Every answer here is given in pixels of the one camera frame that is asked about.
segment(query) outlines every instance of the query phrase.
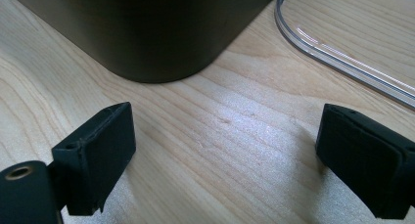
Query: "black cylindrical object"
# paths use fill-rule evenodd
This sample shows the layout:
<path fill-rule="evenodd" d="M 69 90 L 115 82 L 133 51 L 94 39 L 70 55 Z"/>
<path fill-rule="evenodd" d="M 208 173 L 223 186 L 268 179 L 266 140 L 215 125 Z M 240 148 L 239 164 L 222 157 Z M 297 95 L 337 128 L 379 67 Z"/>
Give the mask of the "black cylindrical object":
<path fill-rule="evenodd" d="M 270 0 L 19 0 L 110 71 L 166 82 L 210 64 Z"/>

